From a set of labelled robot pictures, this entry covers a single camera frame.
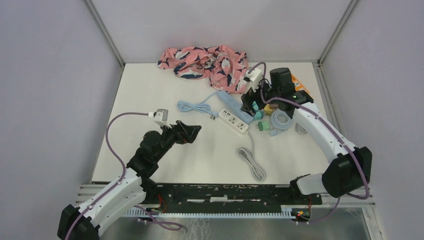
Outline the light blue power strip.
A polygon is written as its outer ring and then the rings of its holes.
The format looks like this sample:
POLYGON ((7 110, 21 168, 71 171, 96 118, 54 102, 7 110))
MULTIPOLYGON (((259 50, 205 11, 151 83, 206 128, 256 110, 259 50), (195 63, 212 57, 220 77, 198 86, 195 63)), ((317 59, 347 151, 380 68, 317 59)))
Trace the light blue power strip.
POLYGON ((250 114, 241 110, 242 104, 238 102, 226 91, 218 91, 217 97, 226 105, 231 113, 235 114, 240 120, 246 124, 251 124, 254 121, 254 117, 250 114))

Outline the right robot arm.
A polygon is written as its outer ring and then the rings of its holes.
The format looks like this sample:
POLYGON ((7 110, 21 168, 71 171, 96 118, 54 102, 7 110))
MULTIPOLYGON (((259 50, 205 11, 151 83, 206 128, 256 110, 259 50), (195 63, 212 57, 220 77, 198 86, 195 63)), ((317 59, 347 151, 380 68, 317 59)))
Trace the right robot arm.
POLYGON ((307 174, 290 182, 289 199, 302 204, 311 194, 328 193, 334 198, 370 196, 372 153, 347 140, 319 111, 314 99, 293 81, 287 67, 272 69, 270 81, 257 67, 244 75, 249 89, 241 96, 243 112, 254 116, 266 105, 277 105, 311 136, 324 153, 328 167, 323 173, 307 174))

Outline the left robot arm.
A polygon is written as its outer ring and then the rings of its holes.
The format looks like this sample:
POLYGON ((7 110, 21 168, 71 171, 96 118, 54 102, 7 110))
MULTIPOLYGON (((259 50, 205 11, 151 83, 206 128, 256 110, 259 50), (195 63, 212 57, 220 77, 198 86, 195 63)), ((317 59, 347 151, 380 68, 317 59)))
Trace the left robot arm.
POLYGON ((156 200, 156 183, 150 179, 158 162, 175 144, 192 144, 202 127, 178 120, 144 134, 124 173, 79 206, 68 205, 61 213, 57 236, 61 240, 98 240, 125 212, 137 204, 156 200))

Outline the orange power strip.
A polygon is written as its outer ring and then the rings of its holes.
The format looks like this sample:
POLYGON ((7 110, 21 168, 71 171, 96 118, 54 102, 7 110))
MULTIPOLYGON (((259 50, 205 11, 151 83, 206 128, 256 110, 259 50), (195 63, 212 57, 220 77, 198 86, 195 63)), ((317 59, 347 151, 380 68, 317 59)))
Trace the orange power strip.
POLYGON ((292 83, 294 84, 294 88, 296 91, 305 91, 306 93, 310 93, 305 86, 295 77, 294 74, 291 74, 291 80, 292 83))

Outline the green adapter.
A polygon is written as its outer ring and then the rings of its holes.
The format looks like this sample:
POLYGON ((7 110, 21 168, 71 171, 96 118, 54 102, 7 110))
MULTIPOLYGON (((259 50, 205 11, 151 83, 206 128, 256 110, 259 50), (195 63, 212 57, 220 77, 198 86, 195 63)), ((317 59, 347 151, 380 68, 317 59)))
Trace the green adapter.
POLYGON ((263 132, 263 131, 269 131, 271 126, 268 121, 259 121, 257 123, 257 128, 259 131, 263 132))

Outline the white power strip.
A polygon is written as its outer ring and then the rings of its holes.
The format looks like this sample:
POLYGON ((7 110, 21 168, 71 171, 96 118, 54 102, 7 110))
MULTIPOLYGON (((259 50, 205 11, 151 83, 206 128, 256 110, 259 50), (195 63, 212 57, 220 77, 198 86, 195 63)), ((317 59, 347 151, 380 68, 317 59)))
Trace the white power strip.
POLYGON ((239 135, 248 133, 249 125, 225 108, 218 113, 218 119, 239 135))

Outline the teal adapter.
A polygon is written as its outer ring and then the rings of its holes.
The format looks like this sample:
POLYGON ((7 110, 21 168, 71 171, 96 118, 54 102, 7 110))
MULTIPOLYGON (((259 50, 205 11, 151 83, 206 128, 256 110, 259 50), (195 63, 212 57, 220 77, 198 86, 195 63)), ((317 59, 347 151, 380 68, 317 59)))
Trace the teal adapter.
POLYGON ((259 107, 258 107, 258 105, 257 105, 257 103, 256 103, 255 101, 253 101, 253 103, 252 103, 252 108, 253 108, 256 112, 258 112, 258 111, 259 111, 259 107))
POLYGON ((259 120, 262 120, 264 118, 264 112, 263 111, 257 111, 256 113, 255 113, 255 115, 254 115, 254 117, 253 117, 253 119, 255 120, 255 121, 259 121, 259 120))

